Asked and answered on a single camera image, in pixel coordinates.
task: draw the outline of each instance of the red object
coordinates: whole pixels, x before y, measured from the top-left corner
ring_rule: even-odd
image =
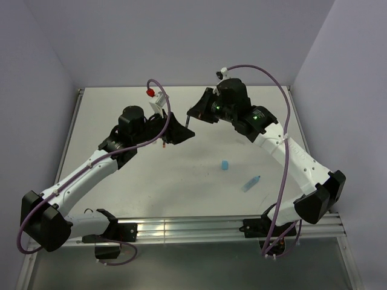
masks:
[[[153,89],[147,89],[146,94],[153,98],[155,96],[155,91]]]

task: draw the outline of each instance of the metal frame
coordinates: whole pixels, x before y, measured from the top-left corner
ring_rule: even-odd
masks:
[[[67,154],[67,149],[71,140],[74,125],[77,119],[78,111],[82,102],[84,89],[79,90],[77,103],[74,109],[73,118],[69,133],[67,135],[65,148],[60,159],[55,182],[58,182],[62,172],[63,163]],[[302,130],[299,116],[294,105],[293,97],[288,86],[288,94],[293,106],[305,149],[309,153],[307,141]],[[120,223],[135,222],[138,224],[138,233],[136,244],[153,244],[153,243],[194,243],[194,242],[234,242],[247,241],[244,234],[239,232],[239,227],[243,225],[242,220],[246,218],[258,218],[259,216],[221,216],[221,217],[172,217],[172,218],[149,218],[149,219],[119,219]],[[345,229],[342,225],[338,213],[326,214],[318,224],[311,225],[304,223],[301,232],[301,239],[336,237],[340,246],[343,261],[350,278],[351,286],[355,290],[364,289],[357,270],[354,258],[348,246]],[[79,238],[68,240],[63,247],[94,247],[94,243],[82,243]],[[33,240],[29,241],[28,249],[32,250],[37,247]],[[21,273],[19,275],[17,290],[27,290],[33,267],[36,261],[37,253],[26,256],[23,262]]]

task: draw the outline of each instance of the gray wall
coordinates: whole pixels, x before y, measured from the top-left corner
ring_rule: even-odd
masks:
[[[79,86],[208,85],[255,63],[293,83],[334,0],[25,0]],[[250,71],[247,84],[271,84]]]
[[[336,0],[293,94],[312,153],[347,176],[337,208],[367,289],[387,285],[387,1]]]
[[[14,289],[21,198],[52,185],[76,90],[21,0],[0,1],[0,288]]]

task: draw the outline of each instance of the cable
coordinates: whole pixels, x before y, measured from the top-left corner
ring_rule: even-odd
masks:
[[[124,262],[119,262],[119,263],[108,263],[104,260],[98,260],[98,262],[106,265],[106,266],[121,266],[121,265],[125,265],[127,263],[130,263],[131,261],[133,261],[135,259],[135,257],[137,256],[137,253],[138,253],[138,250],[137,250],[137,247],[135,245],[132,245],[131,243],[127,243],[127,242],[122,242],[122,241],[118,241],[118,240],[109,240],[109,239],[105,239],[105,238],[101,238],[102,240],[104,240],[105,242],[109,242],[109,243],[119,243],[120,245],[126,245],[126,246],[129,246],[131,248],[134,249],[134,254],[133,256],[124,261]]]
[[[35,250],[33,251],[27,251],[25,249],[23,249],[22,247],[22,244],[21,244],[21,238],[22,238],[22,233],[24,231],[24,228],[25,226],[29,223],[32,215],[35,214],[35,212],[37,212],[43,205],[45,205],[47,202],[49,202],[50,200],[52,200],[56,195],[58,195],[60,192],[62,192],[63,190],[65,190],[70,184],[72,184],[77,178],[79,178],[80,176],[82,176],[86,171],[88,171],[90,168],[92,168],[94,165],[96,165],[98,162],[100,162],[101,160],[104,160],[105,158],[108,158],[110,156],[113,156],[113,155],[116,155],[116,154],[120,154],[120,153],[124,153],[124,152],[127,152],[127,151],[130,151],[130,150],[134,150],[134,149],[138,149],[138,148],[141,148],[141,147],[144,147],[144,146],[147,146],[151,143],[153,143],[154,141],[156,141],[157,139],[159,139],[166,131],[166,129],[168,128],[168,125],[169,125],[169,121],[171,120],[171,104],[169,103],[169,96],[167,95],[166,91],[164,90],[163,86],[156,80],[154,79],[149,79],[147,82],[146,82],[146,87],[149,89],[149,85],[151,83],[155,83],[158,88],[163,92],[163,94],[165,95],[165,100],[166,100],[166,103],[167,103],[167,109],[168,109],[168,113],[167,113],[167,120],[165,122],[165,125],[164,127],[162,128],[162,130],[160,131],[160,133],[155,137],[153,138],[152,140],[149,140],[147,142],[144,142],[144,143],[141,143],[141,144],[138,144],[136,146],[132,146],[132,147],[129,147],[129,148],[124,148],[124,149],[120,149],[120,150],[117,150],[117,151],[114,151],[114,152],[110,152],[110,153],[107,153],[101,157],[98,157],[96,160],[94,160],[92,163],[91,163],[91,167],[90,166],[85,166],[84,168],[82,168],[80,171],[78,171],[76,174],[74,174],[73,177],[71,177],[67,182],[65,182],[64,184],[62,184],[62,186],[60,186],[56,193],[52,193],[51,195],[49,195],[48,198],[44,199],[40,204],[38,204],[37,206],[35,206],[34,209],[32,209],[31,212],[29,212],[29,214],[25,217],[24,221],[22,222],[20,228],[19,228],[19,231],[18,231],[18,236],[16,238],[16,246],[18,247],[18,250],[22,253],[22,254],[33,254],[33,253],[36,253],[37,251],[40,251],[42,249],[42,247],[40,246],[39,248],[36,248]]]
[[[279,88],[279,90],[281,91],[282,95],[284,96],[284,99],[285,99],[285,102],[286,102],[286,108],[287,108],[287,116],[286,116],[286,120],[285,120],[285,124],[284,124],[284,136],[285,136],[287,134],[287,132],[288,132],[288,125],[289,125],[289,120],[290,120],[290,104],[289,104],[289,100],[288,100],[288,98],[286,96],[286,93],[285,93],[284,89],[282,88],[282,86],[279,84],[279,82],[268,71],[266,71],[263,68],[260,68],[258,66],[255,66],[255,65],[234,65],[234,66],[230,66],[229,68],[227,68],[227,70],[230,71],[230,70],[235,69],[235,68],[254,68],[254,69],[257,69],[258,71],[262,71],[269,78],[271,78],[271,80]],[[277,221],[277,217],[278,217],[278,213],[279,213],[279,208],[281,206],[282,196],[284,195],[285,183],[286,183],[286,178],[287,178],[287,174],[288,174],[288,170],[289,170],[289,143],[288,143],[288,140],[285,139],[284,143],[285,143],[284,173],[282,174],[281,186],[279,188],[279,193],[278,193],[277,203],[275,205],[275,211],[274,211],[274,215],[273,215],[273,219],[272,219],[272,224],[270,225],[270,228],[269,228],[266,240],[265,240],[265,244],[262,247],[262,255],[263,256],[268,253],[267,248],[269,246],[270,239],[272,238],[272,235],[273,235],[273,232],[274,232],[274,227],[275,227],[275,224],[276,224],[276,221]],[[295,225],[296,224],[293,223],[290,226],[290,228],[294,227]]]

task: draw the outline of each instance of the blue block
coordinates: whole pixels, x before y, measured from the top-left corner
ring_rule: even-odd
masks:
[[[222,170],[227,170],[229,169],[229,163],[227,160],[222,160]]]
[[[260,179],[260,176],[256,176],[250,179],[249,181],[247,181],[247,183],[244,186],[242,186],[242,191],[243,192],[248,191],[250,188],[252,188],[255,184],[258,183],[259,179]]]

